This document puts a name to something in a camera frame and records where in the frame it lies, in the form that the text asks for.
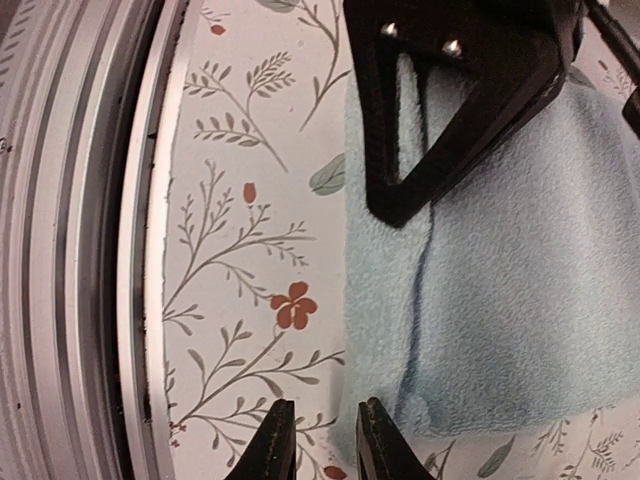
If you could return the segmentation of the light blue towel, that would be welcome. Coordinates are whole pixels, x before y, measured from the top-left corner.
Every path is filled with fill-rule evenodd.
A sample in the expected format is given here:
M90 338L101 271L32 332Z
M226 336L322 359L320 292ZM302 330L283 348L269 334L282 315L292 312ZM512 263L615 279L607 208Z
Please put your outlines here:
M593 29L559 96L440 201L392 228L365 200L345 103L346 370L409 436L517 432L639 391L639 140Z

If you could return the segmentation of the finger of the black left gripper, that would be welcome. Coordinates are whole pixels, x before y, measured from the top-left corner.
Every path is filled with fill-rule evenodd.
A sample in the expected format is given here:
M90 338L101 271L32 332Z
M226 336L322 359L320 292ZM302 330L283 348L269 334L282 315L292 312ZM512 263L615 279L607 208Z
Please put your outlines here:
M364 133L366 202L404 226L559 94L577 55L579 1L347 1L343 5ZM436 142L399 171L396 64L447 64L473 85Z

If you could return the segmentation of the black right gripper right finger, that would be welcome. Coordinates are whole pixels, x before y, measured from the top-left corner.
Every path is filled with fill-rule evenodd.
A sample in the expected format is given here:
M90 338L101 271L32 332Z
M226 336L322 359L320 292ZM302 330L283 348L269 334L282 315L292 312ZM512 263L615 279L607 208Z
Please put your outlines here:
M358 405L356 464L363 480L434 480L376 397Z

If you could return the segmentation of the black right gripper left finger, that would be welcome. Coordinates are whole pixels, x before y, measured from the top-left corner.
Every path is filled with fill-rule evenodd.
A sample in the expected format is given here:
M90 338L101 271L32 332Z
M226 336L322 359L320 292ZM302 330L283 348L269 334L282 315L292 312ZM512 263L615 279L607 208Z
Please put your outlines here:
M244 453L225 480L293 480L295 478L295 407L275 401Z

